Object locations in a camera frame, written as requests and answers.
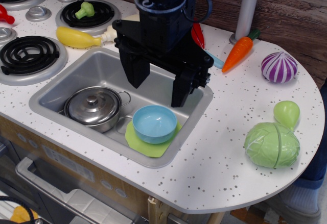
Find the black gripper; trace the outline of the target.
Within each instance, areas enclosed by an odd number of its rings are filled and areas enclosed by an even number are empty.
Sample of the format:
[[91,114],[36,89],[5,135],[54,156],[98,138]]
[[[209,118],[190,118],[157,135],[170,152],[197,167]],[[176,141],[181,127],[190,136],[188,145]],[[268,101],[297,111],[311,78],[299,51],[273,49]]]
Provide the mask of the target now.
[[191,36],[196,0],[135,0],[139,21],[117,20],[115,46],[129,83],[138,88],[150,74],[150,64],[176,78],[171,107],[183,107],[189,94],[205,87],[213,59]]

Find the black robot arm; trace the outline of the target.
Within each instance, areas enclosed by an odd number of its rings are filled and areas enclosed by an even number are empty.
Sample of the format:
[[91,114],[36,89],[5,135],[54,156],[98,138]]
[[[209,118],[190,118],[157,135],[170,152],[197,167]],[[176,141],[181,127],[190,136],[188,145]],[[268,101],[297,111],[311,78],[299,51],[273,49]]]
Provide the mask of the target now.
[[[129,83],[137,88],[148,77],[150,65],[175,75],[172,107],[209,82],[213,58],[192,38],[196,0],[134,0],[139,21],[117,20],[115,46]],[[206,0],[206,16],[212,0]]]

